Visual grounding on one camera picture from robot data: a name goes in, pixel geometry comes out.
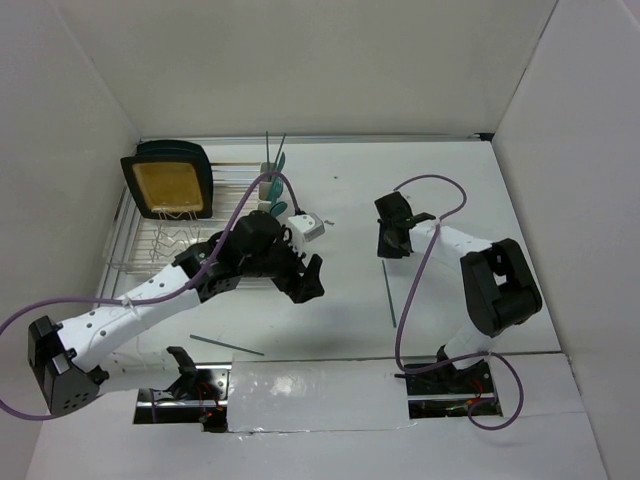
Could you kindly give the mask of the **teal plastic spoon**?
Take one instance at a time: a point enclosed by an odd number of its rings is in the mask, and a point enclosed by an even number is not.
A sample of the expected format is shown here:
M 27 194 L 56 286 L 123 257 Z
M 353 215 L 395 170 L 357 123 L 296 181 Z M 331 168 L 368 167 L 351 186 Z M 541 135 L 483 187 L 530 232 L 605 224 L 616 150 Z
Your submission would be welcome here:
M 269 208 L 269 214 L 274 218 L 277 218 L 278 216 L 285 213 L 287 208 L 288 208 L 288 204 L 285 201 L 276 200 L 271 203 Z

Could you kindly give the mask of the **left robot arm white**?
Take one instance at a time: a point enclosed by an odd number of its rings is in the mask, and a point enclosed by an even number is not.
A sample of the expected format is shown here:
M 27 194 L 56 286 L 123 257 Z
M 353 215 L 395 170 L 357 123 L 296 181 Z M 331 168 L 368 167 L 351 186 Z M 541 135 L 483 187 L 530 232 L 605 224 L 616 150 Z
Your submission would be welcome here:
M 154 381 L 154 391 L 175 400 L 213 390 L 210 373 L 197 368 L 180 346 L 125 358 L 118 349 L 160 322 L 234 290 L 244 278 L 267 278 L 293 303 L 323 296 L 322 259 L 304 244 L 325 232 L 315 214 L 284 223 L 263 211 L 241 217 L 229 232 L 218 232 L 181 252 L 151 279 L 101 305 L 58 324 L 43 316 L 29 326 L 28 363 L 49 412 L 68 415 L 108 391 Z

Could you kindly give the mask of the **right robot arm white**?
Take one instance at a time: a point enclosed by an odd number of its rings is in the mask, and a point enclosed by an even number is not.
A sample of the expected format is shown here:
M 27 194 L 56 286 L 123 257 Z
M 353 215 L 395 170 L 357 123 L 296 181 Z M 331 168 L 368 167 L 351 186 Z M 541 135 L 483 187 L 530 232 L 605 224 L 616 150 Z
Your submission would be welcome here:
M 377 255 L 422 259 L 407 294 L 394 345 L 398 369 L 405 375 L 436 370 L 436 379 L 448 392 L 460 391 L 471 379 L 471 369 L 488 359 L 495 340 L 507 329 L 526 322 L 542 309 L 542 296 L 519 243 L 511 238 L 489 241 L 444 224 L 461 211 L 458 206 L 441 214 L 414 213 L 397 190 L 374 201 L 378 213 Z M 401 359 L 403 334 L 419 284 L 431 258 L 459 268 L 468 319 L 437 353 L 434 364 L 411 368 Z

